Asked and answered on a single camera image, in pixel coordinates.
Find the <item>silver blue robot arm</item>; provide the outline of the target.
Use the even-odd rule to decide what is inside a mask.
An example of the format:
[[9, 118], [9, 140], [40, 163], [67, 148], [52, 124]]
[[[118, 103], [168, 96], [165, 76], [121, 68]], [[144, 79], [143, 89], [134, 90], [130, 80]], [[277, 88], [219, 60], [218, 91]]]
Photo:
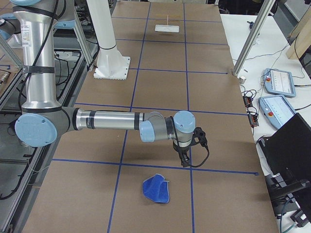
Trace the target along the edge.
[[64, 107], [56, 97], [53, 29], [58, 23], [75, 26], [71, 0], [14, 0], [20, 22], [26, 101], [15, 124], [18, 138], [32, 147], [43, 147], [70, 131], [88, 129], [137, 130], [143, 142], [172, 140], [181, 165], [191, 166], [187, 152], [198, 130], [188, 111], [164, 117], [158, 112], [133, 113]]
[[[56, 29], [73, 29], [75, 20], [59, 21], [55, 24]], [[13, 13], [6, 13], [0, 16], [0, 35], [8, 40], [14, 34], [20, 34], [20, 22]]]

